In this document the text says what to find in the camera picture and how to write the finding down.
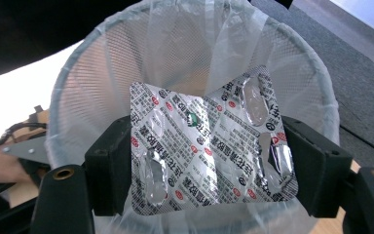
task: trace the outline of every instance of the mesh wastebasket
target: mesh wastebasket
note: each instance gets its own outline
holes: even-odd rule
[[[241,0],[142,1],[100,24],[62,68],[46,142],[52,166],[81,165],[106,128],[130,114],[132,82],[204,96],[260,65],[271,74],[282,115],[338,142],[338,105],[327,69],[290,27]],[[290,201],[145,217],[127,201],[123,216],[98,227],[106,233],[295,230],[300,210]]]

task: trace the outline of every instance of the plastic blister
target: plastic blister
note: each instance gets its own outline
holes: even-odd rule
[[[130,90],[137,213],[282,202],[296,195],[291,152],[266,67],[206,97],[143,83]]]
[[[100,24],[59,73],[46,142],[52,167],[82,165],[85,152],[107,127],[130,115],[133,82],[204,97],[260,65],[266,65],[271,75],[282,115],[303,121],[338,142],[339,116],[329,74],[291,28],[245,0],[135,4]],[[277,162],[281,169],[287,163]],[[97,230],[303,233],[310,223],[295,200],[150,216],[134,212],[131,196],[126,204],[122,216],[96,217]]]

